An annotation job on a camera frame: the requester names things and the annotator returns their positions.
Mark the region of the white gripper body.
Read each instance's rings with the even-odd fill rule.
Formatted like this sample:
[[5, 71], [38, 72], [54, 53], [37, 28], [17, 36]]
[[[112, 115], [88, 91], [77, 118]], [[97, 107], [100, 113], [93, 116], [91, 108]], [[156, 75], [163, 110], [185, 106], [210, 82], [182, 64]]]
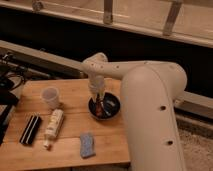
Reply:
[[103, 77], [90, 77], [89, 78], [89, 90], [93, 97], [99, 95], [101, 98], [104, 97], [105, 92], [105, 81]]

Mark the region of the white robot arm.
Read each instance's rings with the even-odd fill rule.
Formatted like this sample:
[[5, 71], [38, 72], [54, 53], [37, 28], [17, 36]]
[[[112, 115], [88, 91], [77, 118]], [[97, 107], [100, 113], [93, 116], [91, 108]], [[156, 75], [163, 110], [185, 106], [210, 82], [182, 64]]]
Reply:
[[132, 171], [186, 171], [173, 102], [187, 85], [174, 62], [110, 62], [97, 53], [82, 62], [90, 90], [102, 89], [99, 76], [121, 81], [120, 103]]

